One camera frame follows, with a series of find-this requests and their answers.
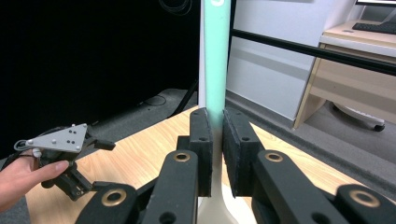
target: gray carpet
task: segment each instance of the gray carpet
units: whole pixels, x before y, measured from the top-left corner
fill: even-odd
[[[92,133],[110,141],[119,141],[169,117],[185,93],[184,90],[173,89],[162,91],[114,118],[99,121],[92,126]],[[196,104],[195,93],[185,109]],[[313,117],[293,130],[290,121],[231,92],[227,92],[226,106],[239,109],[265,131],[396,200],[394,124],[387,123],[384,131],[376,133],[369,124],[336,112],[331,103],[326,103]],[[87,150],[81,156],[93,151]],[[29,223],[26,201],[22,199],[12,209],[0,214],[0,223]]]

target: black keyboard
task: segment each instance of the black keyboard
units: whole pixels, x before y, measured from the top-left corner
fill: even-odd
[[[388,35],[396,35],[396,22],[386,21],[378,25],[357,22],[352,30],[361,30]]]

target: finger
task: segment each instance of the finger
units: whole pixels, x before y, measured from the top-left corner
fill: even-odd
[[[63,171],[65,171],[68,166],[68,161],[57,161],[55,163],[48,164],[38,170],[33,171],[31,175],[29,175],[29,180],[35,186],[38,183],[57,177]]]

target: white wall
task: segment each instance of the white wall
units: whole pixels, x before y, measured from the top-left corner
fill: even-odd
[[[346,20],[354,1],[238,0],[234,29],[317,47],[325,27]],[[313,61],[234,37],[227,90],[294,120]]]

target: wooden desk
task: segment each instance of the wooden desk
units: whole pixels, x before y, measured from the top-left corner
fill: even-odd
[[[195,109],[197,107],[120,140],[113,151],[98,150],[78,160],[79,171],[91,182],[112,181],[140,188],[157,177],[166,154],[176,149],[177,137],[190,135],[189,116]],[[339,185],[359,184],[280,138],[257,126],[253,128],[267,149],[288,154],[317,187],[334,194]],[[223,175],[223,183],[228,184],[226,175]],[[33,224],[74,223],[92,195],[93,192],[72,202],[56,187],[43,189],[37,185],[26,195],[30,219]]]
[[[396,35],[352,30],[356,22],[349,21],[325,31],[320,47],[396,63]],[[396,123],[395,86],[396,77],[317,58],[294,128],[298,128],[326,100]]]

